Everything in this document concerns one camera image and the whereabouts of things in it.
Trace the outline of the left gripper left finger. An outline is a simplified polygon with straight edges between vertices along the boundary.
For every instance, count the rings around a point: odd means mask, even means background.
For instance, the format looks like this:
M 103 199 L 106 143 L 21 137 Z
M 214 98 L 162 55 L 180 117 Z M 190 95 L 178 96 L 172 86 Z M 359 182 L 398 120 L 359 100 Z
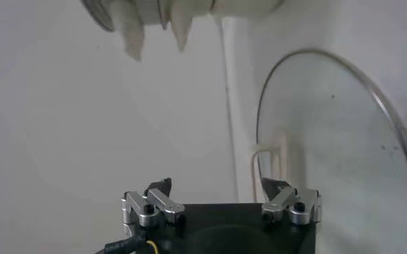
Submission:
M 142 194 L 127 191 L 121 198 L 122 224 L 155 227 L 163 217 L 168 224 L 178 225 L 185 220 L 185 207 L 170 199 L 172 179 L 165 178 L 149 184 Z

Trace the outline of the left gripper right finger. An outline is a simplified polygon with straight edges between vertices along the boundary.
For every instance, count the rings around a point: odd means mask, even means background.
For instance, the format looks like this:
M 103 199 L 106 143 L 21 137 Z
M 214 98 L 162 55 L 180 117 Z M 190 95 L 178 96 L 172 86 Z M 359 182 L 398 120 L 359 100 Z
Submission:
M 261 206 L 265 222 L 280 222 L 285 215 L 295 225 L 321 222 L 322 201 L 318 190 L 295 188 L 286 181 L 265 177 L 261 179 L 261 186 L 267 197 Z

